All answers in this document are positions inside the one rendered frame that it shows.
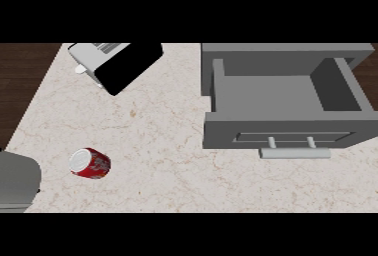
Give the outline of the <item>white and black toaster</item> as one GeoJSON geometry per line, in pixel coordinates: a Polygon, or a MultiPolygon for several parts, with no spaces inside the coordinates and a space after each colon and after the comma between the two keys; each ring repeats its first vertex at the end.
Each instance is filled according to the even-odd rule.
{"type": "Polygon", "coordinates": [[[163,54],[159,43],[73,43],[67,53],[97,86],[115,96],[163,54]]]}

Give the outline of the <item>grey drawer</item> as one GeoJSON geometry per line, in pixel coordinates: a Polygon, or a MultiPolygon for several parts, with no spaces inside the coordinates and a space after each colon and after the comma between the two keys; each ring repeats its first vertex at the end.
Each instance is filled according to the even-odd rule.
{"type": "Polygon", "coordinates": [[[206,149],[346,148],[378,137],[372,109],[342,58],[326,58],[304,76],[228,76],[212,61],[212,109],[205,113],[206,149]]]}

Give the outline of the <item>grey cabinet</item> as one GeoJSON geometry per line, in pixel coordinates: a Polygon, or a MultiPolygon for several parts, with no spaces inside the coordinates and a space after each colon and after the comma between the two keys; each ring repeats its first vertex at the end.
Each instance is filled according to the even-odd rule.
{"type": "Polygon", "coordinates": [[[342,58],[354,69],[373,51],[369,43],[202,43],[200,94],[211,95],[215,59],[230,76],[304,76],[326,58],[342,58]]]}

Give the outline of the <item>red can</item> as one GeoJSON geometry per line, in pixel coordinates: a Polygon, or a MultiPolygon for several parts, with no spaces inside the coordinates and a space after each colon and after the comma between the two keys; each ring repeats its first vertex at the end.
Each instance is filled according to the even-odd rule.
{"type": "Polygon", "coordinates": [[[69,171],[73,175],[101,179],[110,170],[110,159],[92,148],[81,148],[69,157],[69,171]]]}

